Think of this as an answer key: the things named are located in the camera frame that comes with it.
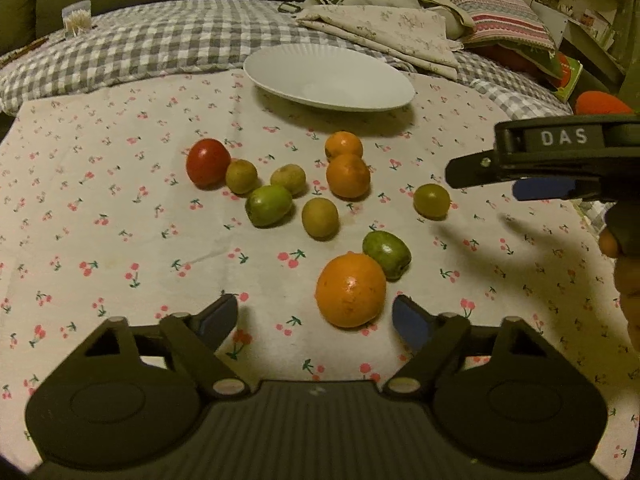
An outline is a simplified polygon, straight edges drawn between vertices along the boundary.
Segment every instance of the striped pillow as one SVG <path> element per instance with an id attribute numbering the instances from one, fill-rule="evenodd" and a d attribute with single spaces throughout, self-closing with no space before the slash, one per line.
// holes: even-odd
<path id="1" fill-rule="evenodd" d="M 471 36 L 462 38 L 466 46 L 510 41 L 555 52 L 545 25 L 523 0 L 451 0 L 466 10 L 476 24 Z"/>

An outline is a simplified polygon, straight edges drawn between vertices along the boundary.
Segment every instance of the red tomato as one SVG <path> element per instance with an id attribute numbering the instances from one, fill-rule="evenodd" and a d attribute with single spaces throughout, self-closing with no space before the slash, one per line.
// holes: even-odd
<path id="1" fill-rule="evenodd" d="M 197 187 L 215 186 L 225 177 L 231 155 L 216 139 L 201 139 L 187 155 L 187 175 Z"/>

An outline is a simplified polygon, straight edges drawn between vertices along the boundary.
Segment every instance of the ribbed black surface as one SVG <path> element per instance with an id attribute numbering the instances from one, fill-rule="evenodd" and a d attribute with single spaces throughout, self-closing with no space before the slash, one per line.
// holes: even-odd
<path id="1" fill-rule="evenodd" d="M 213 406 L 191 439 L 123 472 L 45 464 L 36 480 L 604 480 L 582 464 L 517 474 L 473 463 L 414 403 L 368 382 L 267 381 L 244 400 Z"/>

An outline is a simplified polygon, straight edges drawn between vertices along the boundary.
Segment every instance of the white plate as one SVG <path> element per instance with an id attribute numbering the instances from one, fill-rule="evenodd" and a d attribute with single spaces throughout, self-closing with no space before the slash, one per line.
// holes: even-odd
<path id="1" fill-rule="evenodd" d="M 244 61 L 244 71 L 260 88 L 329 110 L 392 110 L 415 96 L 411 82 L 392 66 L 338 46 L 268 46 Z"/>

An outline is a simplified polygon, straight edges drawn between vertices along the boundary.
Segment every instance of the book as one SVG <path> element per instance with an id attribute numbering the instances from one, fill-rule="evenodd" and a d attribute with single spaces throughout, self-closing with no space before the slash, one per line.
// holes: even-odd
<path id="1" fill-rule="evenodd" d="M 582 63 L 577 59 L 565 56 L 561 52 L 558 52 L 558 57 L 562 66 L 562 79 L 559 81 L 558 89 L 554 92 L 554 95 L 558 100 L 565 103 L 574 92 L 578 79 L 582 74 Z"/>

